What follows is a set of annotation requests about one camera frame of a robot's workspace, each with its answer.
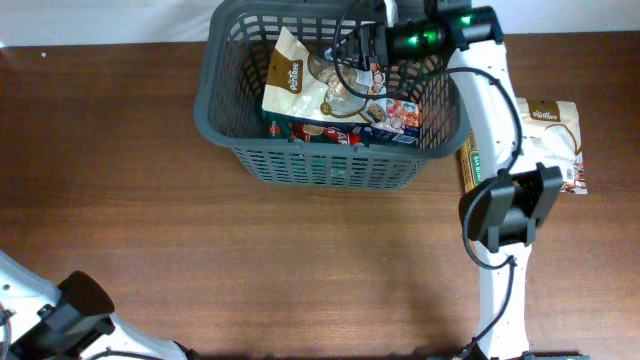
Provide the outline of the Pantree white grain pouch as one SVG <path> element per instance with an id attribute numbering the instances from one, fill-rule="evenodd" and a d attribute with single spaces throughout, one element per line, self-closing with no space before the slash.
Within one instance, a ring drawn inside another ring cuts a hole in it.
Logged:
<path id="1" fill-rule="evenodd" d="M 588 193 L 580 118 L 577 105 L 569 101 L 517 98 L 523 129 L 541 153 L 546 167 L 558 166 L 564 185 L 562 192 Z"/>

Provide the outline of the green Nescafe coffee bag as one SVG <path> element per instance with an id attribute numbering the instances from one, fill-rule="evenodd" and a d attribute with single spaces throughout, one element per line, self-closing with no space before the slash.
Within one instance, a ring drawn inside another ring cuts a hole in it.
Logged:
<path id="1" fill-rule="evenodd" d="M 324 143 L 347 146 L 367 146 L 369 141 L 358 134 L 345 132 L 334 127 L 304 124 L 290 117 L 263 112 L 266 137 L 284 139 L 290 142 Z"/>

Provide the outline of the Kleenex tissue multipack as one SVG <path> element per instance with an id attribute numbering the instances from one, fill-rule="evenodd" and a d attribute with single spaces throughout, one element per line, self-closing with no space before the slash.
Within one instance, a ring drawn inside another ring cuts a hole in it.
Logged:
<path id="1" fill-rule="evenodd" d="M 422 117 L 418 105 L 393 99 L 368 101 L 357 116 L 360 123 L 291 124 L 292 136 L 305 143 L 356 145 L 418 145 Z"/>

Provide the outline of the grey plastic basket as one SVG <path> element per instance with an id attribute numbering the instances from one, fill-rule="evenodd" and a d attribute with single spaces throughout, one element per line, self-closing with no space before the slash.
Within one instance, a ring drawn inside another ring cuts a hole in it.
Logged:
<path id="1" fill-rule="evenodd" d="M 367 5 L 339 17 L 344 1 L 224 1 L 209 26 L 194 121 L 209 142 L 229 148 L 256 178 L 273 184 L 396 190 L 432 159 L 454 154 L 470 132 L 461 97 L 448 77 L 430 81 L 440 58 L 402 62 L 384 70 L 389 87 L 413 88 L 405 99 L 421 108 L 416 145 L 349 146 L 271 139 L 262 111 L 268 64 L 282 28 L 314 55 L 330 47 L 335 31 L 382 20 Z"/>

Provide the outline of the Pantree mushroom pouch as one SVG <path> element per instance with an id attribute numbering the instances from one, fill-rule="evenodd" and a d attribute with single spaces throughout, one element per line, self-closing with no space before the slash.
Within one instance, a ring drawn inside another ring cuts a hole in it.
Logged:
<path id="1" fill-rule="evenodd" d="M 374 124 L 390 118 L 384 74 L 357 70 L 310 53 L 283 28 L 268 66 L 262 109 L 307 123 Z"/>

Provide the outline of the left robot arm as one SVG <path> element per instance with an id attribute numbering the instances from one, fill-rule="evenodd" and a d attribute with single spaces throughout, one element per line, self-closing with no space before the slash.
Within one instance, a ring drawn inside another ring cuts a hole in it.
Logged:
<path id="1" fill-rule="evenodd" d="M 106 291 L 75 271 L 54 284 L 1 254 L 1 357 L 15 360 L 196 360 L 175 341 L 120 319 Z"/>

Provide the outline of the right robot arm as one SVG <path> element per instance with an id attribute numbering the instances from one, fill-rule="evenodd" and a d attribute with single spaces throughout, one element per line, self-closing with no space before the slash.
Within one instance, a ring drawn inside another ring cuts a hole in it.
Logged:
<path id="1" fill-rule="evenodd" d="M 528 144 L 507 66 L 504 33 L 495 10 L 469 1 L 426 1 L 425 17 L 401 24 L 393 1 L 381 23 L 335 29 L 327 55 L 339 62 L 342 44 L 355 40 L 355 61 L 381 66 L 430 55 L 441 68 L 393 92 L 399 98 L 434 78 L 450 77 L 466 107 L 479 150 L 481 183 L 459 202 L 462 241 L 479 268 L 480 321 L 460 359 L 532 359 L 525 325 L 526 271 L 539 229 L 562 186 Z"/>

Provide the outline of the San Remo spaghetti packet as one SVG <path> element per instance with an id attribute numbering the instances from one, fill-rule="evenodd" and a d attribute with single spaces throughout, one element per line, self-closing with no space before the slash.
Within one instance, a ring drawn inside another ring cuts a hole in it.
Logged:
<path id="1" fill-rule="evenodd" d="M 459 149 L 459 155 L 464 189 L 470 192 L 483 181 L 479 151 L 473 133 L 469 134 Z"/>

